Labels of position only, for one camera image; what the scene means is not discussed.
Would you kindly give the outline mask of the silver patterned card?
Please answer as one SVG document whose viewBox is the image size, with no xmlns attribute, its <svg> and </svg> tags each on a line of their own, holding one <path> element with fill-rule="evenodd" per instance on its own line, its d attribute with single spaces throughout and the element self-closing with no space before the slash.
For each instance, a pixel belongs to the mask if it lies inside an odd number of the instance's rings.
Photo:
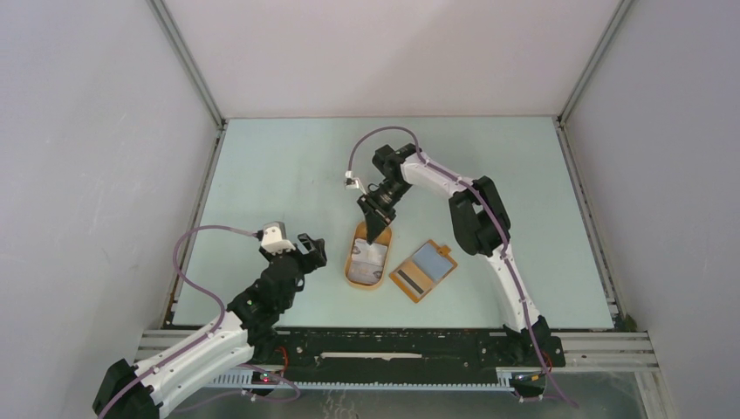
<svg viewBox="0 0 740 419">
<path fill-rule="evenodd" d="M 387 250 L 384 244 L 369 244 L 366 239 L 356 238 L 346 274 L 348 280 L 363 286 L 378 284 L 385 269 Z"/>
</svg>

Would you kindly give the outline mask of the beige oval plastic tray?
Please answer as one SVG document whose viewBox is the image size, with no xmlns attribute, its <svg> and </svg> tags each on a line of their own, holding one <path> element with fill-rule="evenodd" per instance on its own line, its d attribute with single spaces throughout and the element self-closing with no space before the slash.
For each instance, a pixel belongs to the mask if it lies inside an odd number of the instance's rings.
<svg viewBox="0 0 740 419">
<path fill-rule="evenodd" d="M 366 223 L 358 223 L 345 261 L 346 281 L 351 286 L 363 290 L 370 291 L 378 288 L 387 270 L 392 241 L 393 232 L 387 227 L 370 244 L 367 241 Z"/>
</svg>

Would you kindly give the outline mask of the gold card with black stripe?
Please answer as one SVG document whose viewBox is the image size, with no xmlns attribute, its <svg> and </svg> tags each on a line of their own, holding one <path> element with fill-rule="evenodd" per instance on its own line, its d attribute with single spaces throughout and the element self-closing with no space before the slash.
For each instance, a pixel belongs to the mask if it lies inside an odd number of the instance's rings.
<svg viewBox="0 0 740 419">
<path fill-rule="evenodd" d="M 407 288 L 415 295 L 423 295 L 433 288 L 434 282 L 413 261 L 407 260 L 396 270 L 396 276 L 400 278 Z"/>
</svg>

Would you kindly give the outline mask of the orange leather card holder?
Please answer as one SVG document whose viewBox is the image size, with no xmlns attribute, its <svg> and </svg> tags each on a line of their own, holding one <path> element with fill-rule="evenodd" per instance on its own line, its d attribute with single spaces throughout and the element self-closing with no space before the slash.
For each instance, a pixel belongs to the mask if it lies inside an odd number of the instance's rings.
<svg viewBox="0 0 740 419">
<path fill-rule="evenodd" d="M 414 303 L 419 303 L 457 268 L 450 252 L 447 245 L 429 239 L 391 271 L 389 278 Z"/>
</svg>

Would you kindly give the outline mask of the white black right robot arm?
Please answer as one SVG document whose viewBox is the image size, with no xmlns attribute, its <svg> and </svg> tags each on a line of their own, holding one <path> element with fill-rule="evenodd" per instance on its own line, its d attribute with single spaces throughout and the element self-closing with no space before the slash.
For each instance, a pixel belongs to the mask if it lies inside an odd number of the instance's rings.
<svg viewBox="0 0 740 419">
<path fill-rule="evenodd" d="M 411 187 L 445 198 L 457 244 L 467 254 L 484 258 L 496 275 L 510 358 L 520 365 L 534 362 L 552 333 L 521 279 L 510 242 L 510 219 L 495 183 L 487 176 L 472 179 L 452 172 L 413 144 L 378 148 L 372 164 L 383 180 L 358 199 L 367 241 L 387 230 L 396 216 L 395 204 Z"/>
</svg>

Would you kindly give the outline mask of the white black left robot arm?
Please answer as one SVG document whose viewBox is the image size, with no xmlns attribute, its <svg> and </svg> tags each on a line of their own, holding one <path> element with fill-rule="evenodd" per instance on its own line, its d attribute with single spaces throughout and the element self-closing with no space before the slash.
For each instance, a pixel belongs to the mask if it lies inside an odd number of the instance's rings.
<svg viewBox="0 0 740 419">
<path fill-rule="evenodd" d="M 218 375 L 276 352 L 280 316 L 292 307 L 308 274 L 325 267 L 325 240 L 298 235 L 299 250 L 281 223 L 253 233 L 267 261 L 260 276 L 218 315 L 188 337 L 142 361 L 114 362 L 92 402 L 99 418 L 166 418 Z"/>
</svg>

